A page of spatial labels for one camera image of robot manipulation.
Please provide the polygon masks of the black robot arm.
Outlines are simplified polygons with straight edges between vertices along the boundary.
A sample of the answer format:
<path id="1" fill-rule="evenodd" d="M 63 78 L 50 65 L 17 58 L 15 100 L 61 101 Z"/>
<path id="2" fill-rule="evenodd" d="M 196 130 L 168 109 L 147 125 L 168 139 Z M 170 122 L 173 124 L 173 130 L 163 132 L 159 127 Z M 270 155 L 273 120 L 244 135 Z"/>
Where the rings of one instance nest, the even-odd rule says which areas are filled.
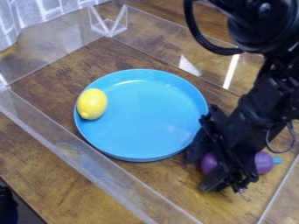
<path id="1" fill-rule="evenodd" d="M 258 53 L 265 63 L 249 93 L 232 114 L 216 105 L 201 117 L 197 151 L 210 151 L 218 165 L 200 188 L 244 193 L 258 182 L 256 156 L 272 147 L 284 130 L 299 120 L 299 0 L 209 0 L 229 17 L 229 33 L 237 46 L 214 45 L 202 34 L 194 16 L 196 0 L 184 0 L 186 22 L 198 43 L 218 55 Z"/>

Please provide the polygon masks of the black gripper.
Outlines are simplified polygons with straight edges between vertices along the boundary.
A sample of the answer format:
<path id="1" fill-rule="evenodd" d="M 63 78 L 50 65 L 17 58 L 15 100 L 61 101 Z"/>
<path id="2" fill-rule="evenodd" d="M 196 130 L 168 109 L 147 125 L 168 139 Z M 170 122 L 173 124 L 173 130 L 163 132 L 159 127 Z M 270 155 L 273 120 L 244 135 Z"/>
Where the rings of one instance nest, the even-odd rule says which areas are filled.
<path id="1" fill-rule="evenodd" d="M 236 193 L 244 193 L 249 184 L 260 181 L 256 155 L 266 148 L 266 132 L 248 126 L 238 109 L 226 115 L 217 105 L 201 117 L 200 124 L 200 132 L 188 147 L 188 163 L 200 163 L 209 152 L 218 160 L 200 188 L 220 192 L 232 187 Z"/>

